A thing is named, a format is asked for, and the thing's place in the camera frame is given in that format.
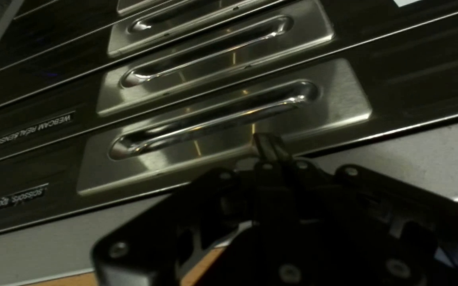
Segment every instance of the metal handle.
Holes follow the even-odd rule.
[[[149,6],[157,6],[157,8],[165,8],[165,13],[161,13],[159,16],[143,16],[135,19],[129,27],[127,32],[129,33],[142,33],[146,30],[159,30],[156,27],[159,27],[161,24],[165,24],[169,19],[178,16],[178,13],[181,13],[181,10],[191,10],[194,8],[194,5],[199,6],[200,0],[149,0]]]
[[[283,35],[293,24],[288,16],[275,16],[266,19],[254,25],[231,32],[229,35],[210,40],[204,44],[194,46],[188,51],[178,52],[173,57],[129,70],[119,81],[121,87],[134,87],[154,78],[170,75],[175,70],[184,68],[188,65],[226,54],[243,46],[253,44],[256,41],[264,41]]]
[[[275,86],[248,95],[248,99],[232,100],[172,122],[122,135],[113,143],[110,156],[113,159],[126,159],[227,127],[277,116],[316,100],[318,94],[318,87],[309,81]]]

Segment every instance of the stainless steel drawer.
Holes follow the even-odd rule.
[[[277,2],[278,6],[275,8],[280,10],[281,6],[304,5],[305,2],[312,5],[318,3],[315,0],[288,0],[283,3]],[[256,24],[253,17],[259,17],[266,13],[270,13],[272,10],[274,6],[264,11],[250,14],[248,10],[242,10],[242,8],[235,11],[231,10],[229,13],[224,6],[224,10],[221,11],[229,13],[231,16],[221,19],[221,22],[224,24],[218,27],[227,29],[232,24],[253,25]],[[453,3],[450,0],[439,0],[436,3],[429,2],[429,5],[426,6],[420,5],[418,8],[417,5],[413,5],[413,8],[410,6],[399,8],[394,5],[394,2],[382,2],[382,0],[369,0],[366,2],[366,5],[347,5],[345,0],[329,0],[323,3],[323,10],[328,14],[331,27],[334,27],[334,32],[336,32],[334,41],[328,46],[312,49],[309,52],[305,51],[304,54],[296,56],[294,59],[291,57],[289,64],[293,64],[294,60],[304,60],[309,57],[320,57],[320,56],[345,51],[345,49],[351,49],[351,48],[371,43],[378,38],[402,33],[412,29],[418,29],[421,25],[429,25],[437,21],[445,21],[458,14],[458,2]],[[208,25],[210,30],[197,29],[200,25],[194,25],[192,22],[196,21],[183,22],[183,16],[175,17],[175,21],[178,19],[180,22],[172,21],[173,24],[178,24],[175,27],[178,27],[180,29],[178,32],[181,33],[177,33],[175,29],[167,30],[167,25],[161,24],[161,21],[159,24],[154,24],[151,19],[151,24],[156,25],[159,32],[159,33],[154,33],[154,30],[148,30],[148,25],[149,25],[148,19],[151,19],[149,14],[145,17],[132,16],[134,22],[127,22],[127,25],[121,25],[118,29],[116,25],[115,29],[113,27],[102,29],[95,33],[91,33],[89,37],[76,38],[75,41],[54,49],[54,52],[52,51],[45,52],[30,60],[25,60],[25,62],[21,62],[17,65],[2,70],[0,83],[5,81],[5,84],[0,84],[0,106],[14,103],[17,100],[22,100],[32,95],[38,95],[43,91],[57,87],[72,79],[94,73],[97,70],[105,70],[105,68],[113,68],[113,67],[116,68],[116,64],[127,64],[130,59],[137,59],[137,56],[148,57],[151,56],[151,49],[156,49],[161,44],[170,44],[170,41],[188,37],[191,33],[197,33],[199,37],[204,37],[205,33],[207,35],[215,33],[213,24]],[[138,41],[132,41],[132,44],[127,44],[130,43],[127,40],[130,40],[134,35],[129,33],[127,40],[121,40],[121,37],[118,37],[116,33],[118,30],[119,32],[127,30],[129,27],[142,29],[140,32],[143,35]],[[159,52],[157,57],[165,56],[164,52],[167,51],[164,49],[157,51]]]
[[[40,94],[45,89],[84,76],[91,72],[107,68],[111,64],[132,57],[134,54],[149,52],[224,22],[240,17],[248,19],[251,17],[251,13],[272,8],[283,2],[285,0],[212,0],[210,3],[219,5],[210,6],[207,3],[199,5],[200,0],[183,0],[169,6],[156,8],[154,11],[137,14],[126,22],[115,24],[115,27],[105,27],[76,38],[54,51],[38,54],[33,59],[0,70],[0,81],[6,81],[5,86],[0,84],[0,106]],[[313,0],[293,0],[291,3],[283,5],[296,5],[302,2]],[[186,8],[189,13],[172,16]],[[153,24],[154,29],[148,32],[129,30],[135,27],[135,21],[145,19],[151,21],[149,24]],[[115,44],[118,46],[118,57],[110,51]]]
[[[374,124],[369,135],[453,119],[458,118],[458,49],[445,44],[453,41],[458,41],[458,17],[302,65],[291,62],[283,67],[283,62],[277,62],[248,70],[250,76],[237,73],[227,81],[200,84],[169,97],[137,97],[134,105],[105,116],[99,114],[97,105],[107,75],[97,72],[51,89],[43,97],[0,110],[0,160],[129,121],[146,121],[178,105],[192,105],[250,81],[262,84],[275,75],[337,57],[351,64],[372,105]],[[103,92],[111,99],[121,95],[116,87]]]
[[[253,156],[254,132],[280,133],[299,154],[312,151],[316,137],[369,118],[371,106],[345,60],[278,73],[92,137],[78,191],[87,195],[135,181],[146,181],[143,191],[164,189],[207,165]]]
[[[235,22],[110,70],[102,83],[99,113],[107,116],[204,84],[231,83],[234,75],[251,75],[278,59],[318,49],[334,37],[316,2],[283,5],[250,22]]]
[[[277,73],[2,160],[0,230],[165,192],[213,165],[235,167],[254,157],[253,132],[283,135],[301,154],[355,140],[350,130],[369,116],[344,59]]]

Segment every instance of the black plastic object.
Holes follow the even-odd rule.
[[[331,176],[270,135],[256,141],[253,170],[212,170],[99,242],[99,281],[178,284],[251,221],[197,284],[458,284],[458,203],[356,165]]]

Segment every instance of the drawer front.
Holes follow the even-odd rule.
[[[153,13],[177,0],[138,0],[119,14],[121,0],[25,0],[0,40],[0,70],[54,51],[132,13]]]
[[[0,230],[165,192],[213,165],[235,167],[256,156],[254,132],[283,135],[293,153],[304,154],[353,140],[351,133],[329,138],[369,116],[344,59],[250,81],[2,160]]]
[[[245,5],[235,3],[223,6],[216,11],[208,10],[207,5],[199,10],[189,6],[188,11],[192,13],[194,19],[184,22],[184,16],[177,13],[177,17],[170,17],[173,24],[178,24],[175,27],[169,27],[162,22],[162,16],[167,17],[170,14],[170,6],[129,16],[115,25],[100,29],[83,38],[76,38],[75,41],[54,49],[54,52],[45,52],[10,68],[0,70],[0,83],[5,81],[5,84],[0,84],[0,106],[25,97],[38,95],[43,91],[57,87],[97,70],[118,67],[116,64],[127,64],[130,57],[148,57],[151,56],[153,49],[156,51],[164,44],[169,44],[170,52],[173,51],[173,46],[170,46],[172,41],[191,37],[194,33],[199,35],[202,32],[215,33],[213,29],[218,24],[218,27],[231,27],[232,24],[237,25],[239,21],[256,24],[251,21],[251,17],[259,17],[259,14],[272,10],[304,6],[305,3],[321,6],[324,10],[326,19],[336,35],[334,41],[328,46],[297,56],[297,60],[355,48],[355,44],[364,44],[372,40],[406,32],[409,29],[418,29],[420,25],[428,25],[458,14],[458,2],[448,0],[425,0],[420,2],[420,6],[398,6],[394,2],[382,0],[366,0],[363,5],[355,6],[348,6],[345,0],[326,0],[323,5],[315,0],[277,0],[262,2],[262,6],[254,6],[256,3],[258,2],[245,2]],[[157,56],[164,56],[167,51],[157,49],[156,52]]]
[[[455,41],[458,41],[458,17],[318,57],[304,65],[334,57],[347,59],[374,110],[369,133],[390,133],[409,126],[458,118],[458,49],[447,44]],[[245,59],[242,56],[248,56],[245,52],[231,56],[234,54],[242,60]],[[286,59],[262,68],[256,65],[246,70],[248,73],[202,83],[197,87],[191,84],[164,97],[161,94],[149,97],[153,92],[143,89],[146,84],[130,87],[134,97],[126,97],[127,89],[118,86],[118,78],[113,86],[108,84],[111,72],[92,73],[51,89],[43,97],[0,110],[0,160],[138,118],[145,121],[178,105],[202,102],[226,89],[283,73],[283,65],[291,67],[294,62]],[[121,108],[103,114],[102,102],[113,102],[113,106]]]
[[[234,75],[320,49],[334,37],[316,2],[274,8],[107,72],[97,111],[108,116],[157,99],[167,102],[188,89],[231,83]]]

